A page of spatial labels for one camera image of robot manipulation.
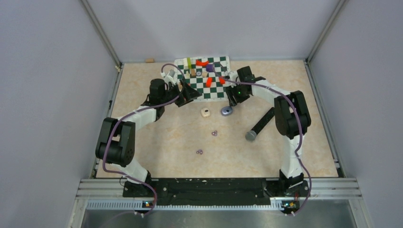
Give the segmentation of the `grey-blue earbud case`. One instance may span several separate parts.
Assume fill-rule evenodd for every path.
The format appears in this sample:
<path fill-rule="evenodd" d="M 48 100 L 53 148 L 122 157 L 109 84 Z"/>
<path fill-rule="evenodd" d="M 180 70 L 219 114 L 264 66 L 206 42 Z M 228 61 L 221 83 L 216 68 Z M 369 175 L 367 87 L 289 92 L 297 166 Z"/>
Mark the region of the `grey-blue earbud case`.
<path fill-rule="evenodd" d="M 221 115 L 222 116 L 229 116 L 233 113 L 233 108 L 231 106 L 226 106 L 221 108 Z"/>

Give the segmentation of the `cream earbud charging case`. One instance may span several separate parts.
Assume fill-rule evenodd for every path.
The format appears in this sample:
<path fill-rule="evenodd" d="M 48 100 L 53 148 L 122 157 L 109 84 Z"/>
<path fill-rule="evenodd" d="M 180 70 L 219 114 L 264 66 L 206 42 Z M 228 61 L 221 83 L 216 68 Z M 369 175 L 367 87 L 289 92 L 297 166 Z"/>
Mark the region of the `cream earbud charging case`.
<path fill-rule="evenodd" d="M 210 117 L 210 115 L 211 115 L 211 112 L 208 108 L 201 109 L 201 116 L 203 118 L 208 118 L 208 117 Z"/>

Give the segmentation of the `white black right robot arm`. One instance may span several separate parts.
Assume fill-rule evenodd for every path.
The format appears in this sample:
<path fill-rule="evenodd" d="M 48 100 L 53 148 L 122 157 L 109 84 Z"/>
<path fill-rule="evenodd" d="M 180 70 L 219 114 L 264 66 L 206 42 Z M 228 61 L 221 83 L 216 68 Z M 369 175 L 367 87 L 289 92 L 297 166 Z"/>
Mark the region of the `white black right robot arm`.
<path fill-rule="evenodd" d="M 271 84 L 263 77 L 255 77 L 249 66 L 230 71 L 223 79 L 229 83 L 225 92 L 230 106 L 236 106 L 251 96 L 272 104 L 277 131 L 284 139 L 283 163 L 279 171 L 279 191 L 291 196 L 304 182 L 301 160 L 302 142 L 311 117 L 303 92 L 290 92 Z"/>

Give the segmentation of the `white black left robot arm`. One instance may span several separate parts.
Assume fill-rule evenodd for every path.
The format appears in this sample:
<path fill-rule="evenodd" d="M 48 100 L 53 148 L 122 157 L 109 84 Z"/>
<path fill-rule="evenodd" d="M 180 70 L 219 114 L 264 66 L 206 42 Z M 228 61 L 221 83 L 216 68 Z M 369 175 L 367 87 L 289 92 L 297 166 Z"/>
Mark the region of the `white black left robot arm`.
<path fill-rule="evenodd" d="M 153 191 L 151 175 L 135 158 L 135 135 L 141 128 L 158 121 L 165 107 L 175 104 L 184 106 L 200 97 L 201 92 L 184 80 L 179 84 L 153 79 L 145 101 L 132 112 L 119 118 L 103 120 L 95 155 L 102 161 L 105 172 L 120 174 L 140 196 Z"/>

